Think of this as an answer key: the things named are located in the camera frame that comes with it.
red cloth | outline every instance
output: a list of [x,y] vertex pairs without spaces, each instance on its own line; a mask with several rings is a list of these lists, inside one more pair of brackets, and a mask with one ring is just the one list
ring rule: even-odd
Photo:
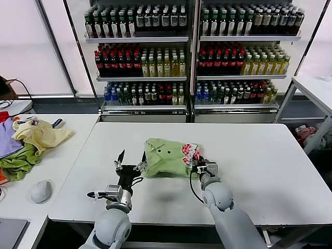
[[6,121],[9,117],[8,112],[0,112],[0,123]]

drink refrigerator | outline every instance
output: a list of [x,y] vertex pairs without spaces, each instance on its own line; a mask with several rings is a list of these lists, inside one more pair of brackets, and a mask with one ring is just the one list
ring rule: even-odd
[[[278,2],[280,4],[291,4],[292,1],[271,1],[271,0],[232,0],[229,4],[273,4]],[[136,37],[131,37],[127,33],[126,38],[91,38],[87,34],[84,24],[84,13],[92,6],[139,6],[139,5],[157,5],[168,4],[177,6],[184,5],[187,14],[187,27],[185,30],[173,31],[172,29],[165,31],[141,31],[136,32]],[[198,88],[198,82],[211,82],[214,81],[255,81],[255,80],[278,80],[287,78],[285,74],[271,74],[271,75],[241,75],[240,73],[232,74],[211,74],[201,73],[199,70],[200,63],[200,49],[206,46],[222,46],[241,43],[243,48],[250,47],[275,47],[282,44],[282,47],[290,52],[296,43],[301,40],[301,31],[293,35],[280,35],[280,34],[251,34],[251,35],[215,35],[209,34],[202,35],[202,15],[204,8],[211,5],[225,5],[225,3],[216,0],[180,0],[169,1],[167,3],[152,3],[151,1],[108,1],[108,0],[64,0],[64,5],[71,22],[73,32],[79,46],[81,57],[88,74],[90,85],[93,92],[99,100],[99,114],[103,121],[113,122],[273,122],[279,106],[275,101],[269,103],[253,103],[253,102],[238,102],[234,104],[203,103],[202,101],[195,100],[195,95]],[[170,50],[179,49],[184,50],[186,71],[184,75],[173,75],[171,77],[144,77],[142,75],[101,75],[97,69],[94,51],[97,50],[98,45],[109,44],[110,46],[121,44],[131,44],[132,46],[139,46],[141,48],[160,48],[163,52],[165,48]],[[113,105],[104,101],[103,93],[104,87],[108,82],[123,82],[128,84],[130,88],[133,84],[139,85],[146,84],[169,84],[170,86],[176,85],[179,90],[181,85],[184,89],[184,102],[180,104],[160,104],[159,102],[154,105]]]

purple cloth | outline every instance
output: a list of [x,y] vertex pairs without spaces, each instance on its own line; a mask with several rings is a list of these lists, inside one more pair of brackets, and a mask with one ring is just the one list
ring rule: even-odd
[[24,148],[21,141],[11,138],[15,133],[12,123],[13,120],[11,118],[0,123],[0,158],[11,155]]

white table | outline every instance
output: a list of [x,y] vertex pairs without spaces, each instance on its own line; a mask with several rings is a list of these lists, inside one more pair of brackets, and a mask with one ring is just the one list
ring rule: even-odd
[[[86,193],[116,184],[118,154],[125,149],[123,162],[138,163],[150,137],[202,145],[203,155],[219,164],[219,176],[256,226],[332,224],[332,194],[283,124],[97,123],[49,218],[93,223],[105,201],[93,204]],[[199,182],[193,185],[200,195]],[[188,179],[144,179],[133,191],[132,223],[214,224]]]
[[292,83],[285,99],[280,107],[280,110],[275,117],[275,122],[280,122],[285,110],[295,91],[300,90],[309,100],[311,100],[319,109],[321,109],[327,117],[311,139],[304,147],[304,151],[308,155],[316,145],[321,141],[321,138],[332,127],[332,78],[324,79],[318,77],[296,76],[292,78]]
[[[74,130],[75,134],[56,148],[48,149],[41,156],[41,163],[34,166],[24,179],[3,185],[6,196],[0,202],[0,218],[27,219],[30,223],[18,249],[35,248],[45,230],[48,212],[56,199],[62,184],[71,170],[93,126],[97,114],[38,114],[38,118],[55,122],[65,121],[64,128]],[[35,204],[31,200],[31,187],[41,180],[50,180],[53,194],[45,204]]]
[[[10,106],[3,109],[2,111],[7,111],[9,112],[10,115],[15,115],[30,109],[31,106],[32,106],[31,100],[14,100]],[[34,114],[35,112],[32,109],[28,113]]]

white computer mouse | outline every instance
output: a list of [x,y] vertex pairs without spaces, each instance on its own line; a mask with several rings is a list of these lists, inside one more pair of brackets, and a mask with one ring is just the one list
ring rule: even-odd
[[47,199],[49,199],[52,195],[52,187],[51,183],[47,180],[43,180],[39,183],[36,183],[31,190],[31,200],[33,202],[39,204]]

